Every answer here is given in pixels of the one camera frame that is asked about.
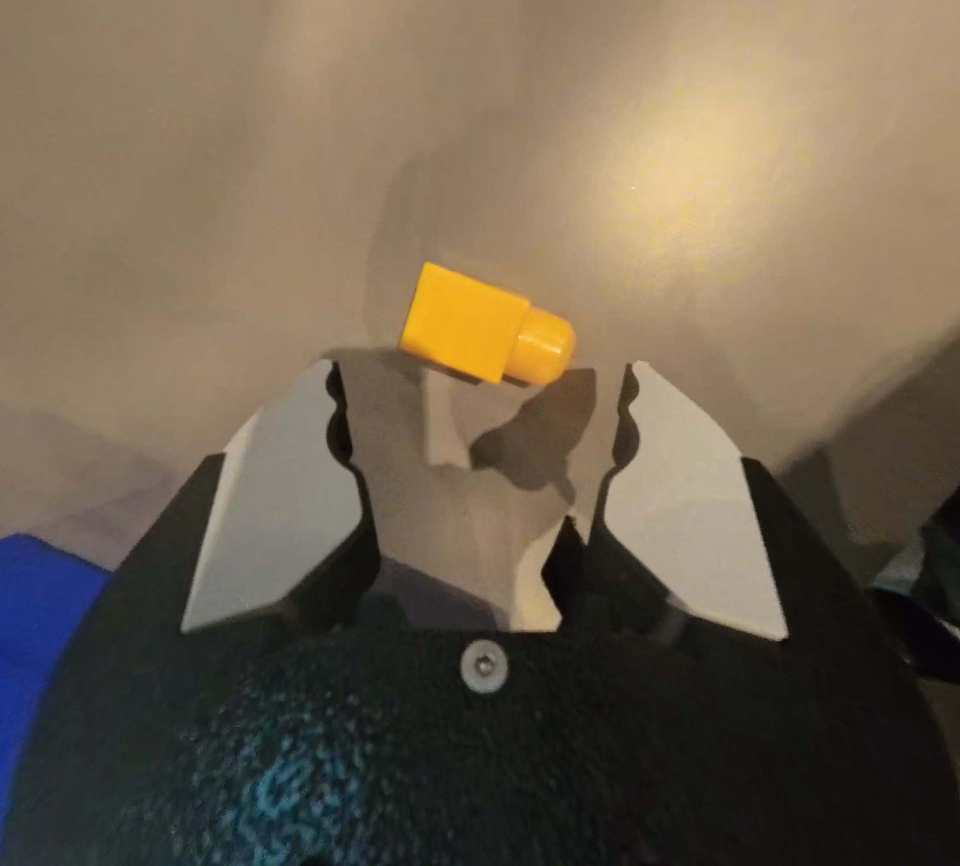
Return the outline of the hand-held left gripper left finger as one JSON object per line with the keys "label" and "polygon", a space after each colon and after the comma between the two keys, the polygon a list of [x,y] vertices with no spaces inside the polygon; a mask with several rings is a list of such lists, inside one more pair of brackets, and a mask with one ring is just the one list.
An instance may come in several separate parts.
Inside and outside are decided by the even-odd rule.
{"label": "hand-held left gripper left finger", "polygon": [[278,616],[348,622],[378,576],[339,364],[322,359],[229,441],[189,587],[186,635]]}

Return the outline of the blue plastic bin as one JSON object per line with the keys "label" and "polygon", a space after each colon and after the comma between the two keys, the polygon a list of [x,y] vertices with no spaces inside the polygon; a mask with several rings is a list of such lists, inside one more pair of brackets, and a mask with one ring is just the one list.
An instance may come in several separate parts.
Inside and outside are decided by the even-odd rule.
{"label": "blue plastic bin", "polygon": [[52,671],[110,577],[42,539],[1,539],[2,797]]}

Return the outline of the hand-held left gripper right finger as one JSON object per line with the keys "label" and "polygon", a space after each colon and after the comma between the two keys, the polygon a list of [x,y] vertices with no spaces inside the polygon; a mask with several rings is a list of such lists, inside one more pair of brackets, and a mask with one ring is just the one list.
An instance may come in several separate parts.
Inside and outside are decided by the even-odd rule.
{"label": "hand-held left gripper right finger", "polygon": [[789,637],[740,450],[649,363],[627,364],[613,466],[587,549],[635,575],[664,618],[701,620],[775,644]]}

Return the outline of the yellow one-stud block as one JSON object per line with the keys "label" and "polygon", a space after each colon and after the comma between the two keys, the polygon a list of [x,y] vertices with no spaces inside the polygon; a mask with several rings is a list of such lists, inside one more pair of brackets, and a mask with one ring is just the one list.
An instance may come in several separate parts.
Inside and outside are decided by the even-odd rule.
{"label": "yellow one-stud block", "polygon": [[567,370],[577,344],[570,321],[525,296],[426,262],[399,348],[460,375],[545,387]]}

